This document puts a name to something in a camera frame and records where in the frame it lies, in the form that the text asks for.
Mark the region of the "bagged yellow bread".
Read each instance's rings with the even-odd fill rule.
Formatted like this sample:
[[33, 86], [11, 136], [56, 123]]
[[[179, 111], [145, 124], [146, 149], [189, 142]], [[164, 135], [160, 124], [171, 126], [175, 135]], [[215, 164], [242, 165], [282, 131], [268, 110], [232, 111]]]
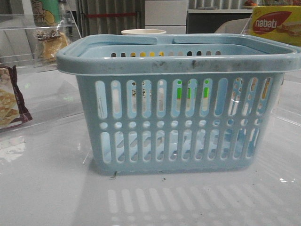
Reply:
[[35, 56], [42, 62], [54, 62], [56, 53], [68, 45], [65, 33], [59, 30], [38, 31]]

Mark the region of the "light blue plastic basket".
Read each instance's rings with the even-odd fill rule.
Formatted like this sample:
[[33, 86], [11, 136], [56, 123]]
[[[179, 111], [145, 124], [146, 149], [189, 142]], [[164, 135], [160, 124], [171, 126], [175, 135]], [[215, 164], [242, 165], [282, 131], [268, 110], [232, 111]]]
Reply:
[[56, 62], [76, 76], [101, 171], [226, 171], [253, 163], [301, 49], [242, 34], [91, 35]]

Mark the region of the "white paper cup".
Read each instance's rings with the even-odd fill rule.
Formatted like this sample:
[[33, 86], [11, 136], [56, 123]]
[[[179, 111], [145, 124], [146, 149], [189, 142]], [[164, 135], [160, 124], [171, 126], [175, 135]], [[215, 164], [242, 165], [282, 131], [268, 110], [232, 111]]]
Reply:
[[160, 35], [166, 34], [165, 30], [160, 29], [128, 29], [122, 30], [122, 35]]

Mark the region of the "white cabinet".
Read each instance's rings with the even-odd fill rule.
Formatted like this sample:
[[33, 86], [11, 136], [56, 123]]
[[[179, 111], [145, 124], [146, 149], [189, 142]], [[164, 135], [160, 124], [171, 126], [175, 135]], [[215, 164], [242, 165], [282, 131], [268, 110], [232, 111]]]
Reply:
[[188, 5], [187, 0], [145, 1], [145, 28], [164, 30], [167, 34], [185, 34]]

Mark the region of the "clear acrylic left shelf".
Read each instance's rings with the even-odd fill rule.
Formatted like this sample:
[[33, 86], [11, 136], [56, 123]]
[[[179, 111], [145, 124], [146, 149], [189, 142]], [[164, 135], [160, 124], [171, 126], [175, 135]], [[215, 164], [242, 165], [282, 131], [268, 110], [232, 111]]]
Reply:
[[55, 58], [46, 55], [47, 48], [41, 40], [51, 32], [61, 32], [69, 44], [80, 38], [71, 11], [63, 11], [59, 18], [55, 26], [46, 26], [36, 25], [33, 14], [0, 16], [0, 65], [15, 70], [25, 106], [9, 125], [0, 128], [1, 132], [83, 112], [75, 77], [57, 70]]

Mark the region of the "brown cracker snack packet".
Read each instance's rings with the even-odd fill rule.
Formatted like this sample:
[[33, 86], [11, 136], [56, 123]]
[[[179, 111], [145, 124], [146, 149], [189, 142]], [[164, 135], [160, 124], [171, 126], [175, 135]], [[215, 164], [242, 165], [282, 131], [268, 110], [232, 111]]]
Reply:
[[0, 68], [0, 129], [16, 127], [31, 121], [24, 97], [17, 84], [16, 66]]

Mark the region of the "green cartoon snack bag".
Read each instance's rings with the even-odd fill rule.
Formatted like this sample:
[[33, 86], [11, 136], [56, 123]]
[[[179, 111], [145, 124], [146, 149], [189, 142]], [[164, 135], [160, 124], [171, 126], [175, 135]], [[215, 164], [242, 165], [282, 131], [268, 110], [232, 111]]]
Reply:
[[57, 0], [31, 0], [34, 22], [37, 26], [56, 26], [60, 23]]

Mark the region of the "yellow nabati wafer box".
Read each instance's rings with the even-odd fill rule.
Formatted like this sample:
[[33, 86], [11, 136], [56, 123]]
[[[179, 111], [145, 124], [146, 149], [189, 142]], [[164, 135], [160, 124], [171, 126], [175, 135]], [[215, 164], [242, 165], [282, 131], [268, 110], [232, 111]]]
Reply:
[[254, 7], [247, 33], [299, 47], [301, 45], [301, 7]]

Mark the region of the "clear acrylic right stand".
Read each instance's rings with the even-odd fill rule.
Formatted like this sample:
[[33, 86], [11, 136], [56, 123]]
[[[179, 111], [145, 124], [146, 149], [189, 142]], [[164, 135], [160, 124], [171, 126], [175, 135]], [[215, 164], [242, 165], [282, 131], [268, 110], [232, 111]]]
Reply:
[[253, 15], [247, 22], [244, 34], [299, 47], [301, 45], [301, 16], [291, 11]]

